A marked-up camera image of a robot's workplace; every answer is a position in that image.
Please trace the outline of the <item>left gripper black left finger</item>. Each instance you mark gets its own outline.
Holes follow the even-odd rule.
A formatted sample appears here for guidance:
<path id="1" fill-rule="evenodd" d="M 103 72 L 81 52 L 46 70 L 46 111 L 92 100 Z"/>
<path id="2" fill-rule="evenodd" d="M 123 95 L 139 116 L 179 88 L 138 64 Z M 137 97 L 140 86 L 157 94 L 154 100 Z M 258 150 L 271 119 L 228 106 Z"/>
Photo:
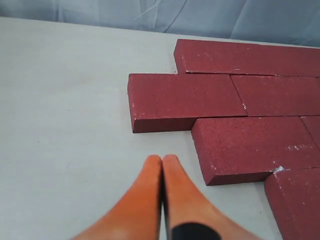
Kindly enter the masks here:
<path id="1" fill-rule="evenodd" d="M 75 240 L 157 240 L 162 207 L 162 159 L 149 155 L 127 192 Z"/>

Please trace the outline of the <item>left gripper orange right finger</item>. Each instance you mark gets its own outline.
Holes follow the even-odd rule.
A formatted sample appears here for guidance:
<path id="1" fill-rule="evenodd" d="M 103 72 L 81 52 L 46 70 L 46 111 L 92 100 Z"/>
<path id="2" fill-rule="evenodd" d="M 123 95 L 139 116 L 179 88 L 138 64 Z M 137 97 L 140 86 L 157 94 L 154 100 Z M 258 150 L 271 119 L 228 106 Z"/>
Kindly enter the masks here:
<path id="1" fill-rule="evenodd" d="M 251 240 L 253 234 L 220 212 L 195 186 L 178 157 L 162 160 L 168 240 Z"/>

